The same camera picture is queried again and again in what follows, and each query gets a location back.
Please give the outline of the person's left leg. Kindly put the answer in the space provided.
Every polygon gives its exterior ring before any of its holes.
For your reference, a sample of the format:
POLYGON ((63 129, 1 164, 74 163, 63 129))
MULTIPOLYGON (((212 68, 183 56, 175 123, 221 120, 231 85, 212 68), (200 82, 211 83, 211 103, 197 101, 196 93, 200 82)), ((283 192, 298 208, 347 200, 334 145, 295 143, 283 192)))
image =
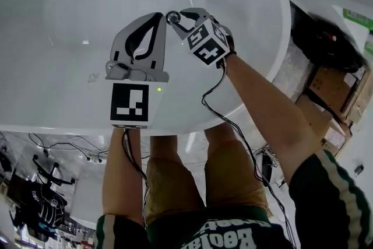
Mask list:
POLYGON ((177 160, 178 139, 176 135, 151 136, 150 137, 150 157, 167 160, 177 160))

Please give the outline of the black office chair base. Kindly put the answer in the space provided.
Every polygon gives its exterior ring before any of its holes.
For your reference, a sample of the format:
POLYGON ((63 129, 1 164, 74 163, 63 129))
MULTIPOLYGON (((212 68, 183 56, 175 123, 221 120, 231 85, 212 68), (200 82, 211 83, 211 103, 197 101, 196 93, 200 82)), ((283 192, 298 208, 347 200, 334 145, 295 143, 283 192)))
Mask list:
POLYGON ((37 160, 38 160, 38 156, 33 155, 32 161, 37 167, 37 173, 47 179, 47 185, 49 187, 52 186, 52 184, 61 186, 61 185, 74 185, 76 183, 75 178, 71 178, 70 181, 66 181, 66 180, 63 180, 63 179, 60 179, 54 176, 54 171, 59 168, 59 163, 55 162, 51 170, 47 171, 38 163, 37 160))

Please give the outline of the white bathtub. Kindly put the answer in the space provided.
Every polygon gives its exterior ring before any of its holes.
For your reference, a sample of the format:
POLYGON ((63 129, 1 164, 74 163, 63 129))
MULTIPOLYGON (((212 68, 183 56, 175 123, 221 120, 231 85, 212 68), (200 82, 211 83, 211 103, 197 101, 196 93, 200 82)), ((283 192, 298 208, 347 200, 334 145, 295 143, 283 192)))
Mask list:
POLYGON ((0 130, 111 131, 112 43, 135 19, 204 8, 238 55, 272 80, 290 38, 290 0, 0 0, 0 130))

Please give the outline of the person's leg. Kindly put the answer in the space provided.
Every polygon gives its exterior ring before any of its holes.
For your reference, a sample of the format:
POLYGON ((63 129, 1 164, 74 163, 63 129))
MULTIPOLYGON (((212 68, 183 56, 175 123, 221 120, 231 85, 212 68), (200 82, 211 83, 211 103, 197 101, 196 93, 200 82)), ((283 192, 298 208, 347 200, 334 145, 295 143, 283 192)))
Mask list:
POLYGON ((151 136, 150 137, 150 157, 167 160, 177 160, 178 139, 176 135, 151 136))
POLYGON ((236 140, 232 127, 226 123, 209 128, 205 130, 204 133, 210 145, 236 140))

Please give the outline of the white power strip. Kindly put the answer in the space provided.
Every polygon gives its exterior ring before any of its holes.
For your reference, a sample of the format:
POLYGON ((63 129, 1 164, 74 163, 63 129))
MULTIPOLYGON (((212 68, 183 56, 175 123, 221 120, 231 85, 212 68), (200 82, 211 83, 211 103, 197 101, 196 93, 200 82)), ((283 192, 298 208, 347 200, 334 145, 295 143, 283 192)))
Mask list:
POLYGON ((100 155, 89 155, 87 158, 87 161, 90 163, 96 163, 96 164, 106 164, 107 159, 105 157, 101 157, 100 155))

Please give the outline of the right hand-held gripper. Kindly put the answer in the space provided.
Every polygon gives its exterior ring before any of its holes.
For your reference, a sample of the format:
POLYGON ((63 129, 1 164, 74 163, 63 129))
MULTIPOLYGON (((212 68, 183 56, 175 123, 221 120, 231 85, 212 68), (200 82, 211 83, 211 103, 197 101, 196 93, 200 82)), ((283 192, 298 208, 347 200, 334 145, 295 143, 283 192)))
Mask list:
POLYGON ((218 64, 228 55, 235 54, 232 32, 205 9, 186 8, 180 14, 193 20, 194 27, 186 29, 179 23, 173 23, 172 28, 181 40, 186 39, 190 53, 206 66, 218 64))

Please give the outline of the black backpack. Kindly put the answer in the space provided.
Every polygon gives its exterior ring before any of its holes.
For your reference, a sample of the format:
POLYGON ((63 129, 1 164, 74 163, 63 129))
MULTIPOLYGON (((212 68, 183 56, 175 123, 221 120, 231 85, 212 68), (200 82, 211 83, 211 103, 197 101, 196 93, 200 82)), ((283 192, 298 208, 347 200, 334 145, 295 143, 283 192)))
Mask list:
POLYGON ((367 60, 356 50, 351 38, 337 25, 317 15, 308 14, 290 3, 292 14, 291 39, 316 66, 355 73, 368 66, 367 60))

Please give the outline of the wide cardboard box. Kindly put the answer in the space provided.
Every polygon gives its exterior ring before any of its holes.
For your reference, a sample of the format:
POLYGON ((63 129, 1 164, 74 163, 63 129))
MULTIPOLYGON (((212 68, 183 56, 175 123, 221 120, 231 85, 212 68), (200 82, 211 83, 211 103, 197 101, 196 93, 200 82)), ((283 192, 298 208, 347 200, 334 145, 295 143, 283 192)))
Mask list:
POLYGON ((373 74, 362 66, 356 73, 316 66, 296 105, 309 121, 336 120, 358 124, 373 96, 373 74))

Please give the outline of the dark green printed sweatshirt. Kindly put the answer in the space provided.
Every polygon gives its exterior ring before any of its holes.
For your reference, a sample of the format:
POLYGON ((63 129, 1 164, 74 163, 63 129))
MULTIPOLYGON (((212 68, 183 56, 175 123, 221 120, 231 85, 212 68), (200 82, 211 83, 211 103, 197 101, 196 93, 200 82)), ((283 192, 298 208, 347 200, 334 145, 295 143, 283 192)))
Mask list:
MULTIPOLYGON (((373 249, 364 193, 333 155, 319 151, 294 173, 289 194, 301 249, 373 249)), ((293 249, 283 228, 258 207, 183 212, 148 227, 122 216, 98 219, 94 249, 293 249)))

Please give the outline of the chrome bathtub drain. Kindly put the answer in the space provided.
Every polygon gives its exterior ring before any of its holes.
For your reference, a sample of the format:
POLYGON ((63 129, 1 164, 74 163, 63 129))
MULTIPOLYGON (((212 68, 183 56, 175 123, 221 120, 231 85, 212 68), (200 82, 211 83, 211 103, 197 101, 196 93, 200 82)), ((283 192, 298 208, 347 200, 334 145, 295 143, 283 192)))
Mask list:
POLYGON ((181 20, 181 14, 175 10, 171 10, 166 14, 166 22, 168 24, 177 24, 181 20))

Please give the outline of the person's right forearm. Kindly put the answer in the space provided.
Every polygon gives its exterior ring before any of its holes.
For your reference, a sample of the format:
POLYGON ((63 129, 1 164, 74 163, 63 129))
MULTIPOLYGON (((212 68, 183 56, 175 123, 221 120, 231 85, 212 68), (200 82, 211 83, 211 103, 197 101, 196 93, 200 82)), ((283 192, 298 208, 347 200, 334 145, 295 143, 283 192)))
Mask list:
POLYGON ((236 55, 226 59, 227 76, 257 129, 274 151, 289 183, 319 142, 302 111, 273 83, 236 55))

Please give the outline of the person's left forearm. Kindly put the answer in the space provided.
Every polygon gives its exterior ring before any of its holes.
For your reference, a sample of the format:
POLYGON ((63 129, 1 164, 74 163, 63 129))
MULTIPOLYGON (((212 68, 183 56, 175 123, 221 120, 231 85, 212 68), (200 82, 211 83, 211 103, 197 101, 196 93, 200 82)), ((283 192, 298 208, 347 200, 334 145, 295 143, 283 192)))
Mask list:
POLYGON ((124 130, 113 129, 103 180, 103 214, 143 222, 142 176, 123 149, 124 130))

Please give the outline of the person's right leg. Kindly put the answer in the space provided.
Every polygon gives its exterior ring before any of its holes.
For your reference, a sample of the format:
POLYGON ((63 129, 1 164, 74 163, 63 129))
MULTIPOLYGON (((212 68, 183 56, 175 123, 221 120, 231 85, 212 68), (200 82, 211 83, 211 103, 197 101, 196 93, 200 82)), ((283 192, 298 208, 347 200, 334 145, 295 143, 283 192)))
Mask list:
POLYGON ((205 130, 204 133, 210 145, 236 140, 232 127, 226 123, 209 128, 205 130))

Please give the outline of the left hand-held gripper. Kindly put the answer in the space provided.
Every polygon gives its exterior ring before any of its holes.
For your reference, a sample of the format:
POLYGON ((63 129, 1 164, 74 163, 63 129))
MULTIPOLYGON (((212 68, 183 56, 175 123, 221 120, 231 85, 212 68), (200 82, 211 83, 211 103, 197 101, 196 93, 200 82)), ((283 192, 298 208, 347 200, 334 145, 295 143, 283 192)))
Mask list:
POLYGON ((112 83, 113 127, 152 126, 169 81, 169 74, 162 71, 166 28, 165 16, 155 12, 137 18, 115 36, 105 65, 105 79, 112 83))

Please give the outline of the tan shorts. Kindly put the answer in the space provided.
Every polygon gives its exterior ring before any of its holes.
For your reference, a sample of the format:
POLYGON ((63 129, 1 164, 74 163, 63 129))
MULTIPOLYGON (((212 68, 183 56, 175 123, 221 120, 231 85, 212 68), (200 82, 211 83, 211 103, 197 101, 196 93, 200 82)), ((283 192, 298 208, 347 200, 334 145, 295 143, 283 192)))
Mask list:
POLYGON ((263 184, 254 177, 252 162, 239 140, 215 144, 205 164, 206 198, 202 199, 191 172, 177 160, 149 158, 146 220, 222 207, 267 220, 263 184))

